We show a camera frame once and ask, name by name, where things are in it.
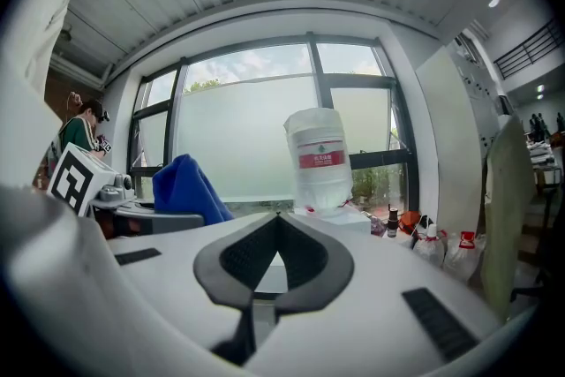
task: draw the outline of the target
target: green shirt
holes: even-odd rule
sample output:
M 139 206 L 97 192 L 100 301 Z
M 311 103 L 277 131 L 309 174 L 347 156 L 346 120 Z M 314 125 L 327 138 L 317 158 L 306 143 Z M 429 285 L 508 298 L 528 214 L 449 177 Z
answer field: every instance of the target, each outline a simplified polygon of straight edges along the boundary
M 86 151 L 95 151 L 96 149 L 90 124 L 81 117 L 75 117 L 69 121 L 61 131 L 60 138 L 61 151 L 64 151 L 68 143 L 72 143 Z

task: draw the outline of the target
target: sky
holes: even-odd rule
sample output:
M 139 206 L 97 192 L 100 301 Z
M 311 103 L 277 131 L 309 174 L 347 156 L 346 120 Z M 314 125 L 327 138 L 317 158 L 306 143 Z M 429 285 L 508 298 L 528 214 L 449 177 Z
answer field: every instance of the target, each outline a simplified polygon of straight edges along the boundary
M 318 44 L 324 72 L 355 72 L 380 75 L 372 51 L 348 44 Z M 305 44 L 291 44 L 234 52 L 192 64 L 185 87 L 194 82 L 218 79 L 221 84 L 261 77 L 284 76 L 312 72 Z M 147 106 L 170 98 L 175 73 L 154 80 Z

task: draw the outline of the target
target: brown wall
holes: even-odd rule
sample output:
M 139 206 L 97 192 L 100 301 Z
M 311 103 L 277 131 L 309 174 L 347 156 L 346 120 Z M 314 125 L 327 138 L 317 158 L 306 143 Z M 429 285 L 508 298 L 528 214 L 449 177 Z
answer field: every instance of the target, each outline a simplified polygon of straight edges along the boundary
M 77 80 L 68 78 L 49 68 L 47 80 L 45 82 L 45 102 L 51 107 L 56 115 L 65 122 L 79 113 L 79 106 L 74 105 L 72 99 L 69 98 L 69 109 L 67 110 L 67 98 L 69 93 L 73 91 L 80 94 L 80 99 L 88 101 L 90 99 L 102 99 L 102 92 L 91 87 L 81 84 Z M 49 185 L 46 172 L 46 161 L 40 165 L 35 176 L 34 185 L 40 189 L 46 190 Z

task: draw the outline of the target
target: dark hair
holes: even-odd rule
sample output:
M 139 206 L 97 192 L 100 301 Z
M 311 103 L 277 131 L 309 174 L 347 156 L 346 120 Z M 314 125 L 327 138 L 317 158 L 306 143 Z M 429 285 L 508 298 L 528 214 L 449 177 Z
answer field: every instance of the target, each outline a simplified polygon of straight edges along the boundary
M 91 99 L 90 101 L 83 102 L 80 105 L 79 113 L 84 113 L 88 109 L 91 109 L 92 114 L 97 118 L 101 118 L 104 114 L 104 109 L 102 108 L 102 104 L 100 103 L 100 101 L 96 101 L 95 99 Z

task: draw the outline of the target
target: railing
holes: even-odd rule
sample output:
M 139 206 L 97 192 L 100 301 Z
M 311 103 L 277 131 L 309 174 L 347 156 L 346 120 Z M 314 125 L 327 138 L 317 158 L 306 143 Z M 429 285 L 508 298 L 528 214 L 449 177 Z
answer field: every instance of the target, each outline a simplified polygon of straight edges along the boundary
M 551 19 L 535 34 L 518 44 L 494 62 L 504 79 L 536 63 L 541 57 L 559 48 L 564 38 L 555 19 Z

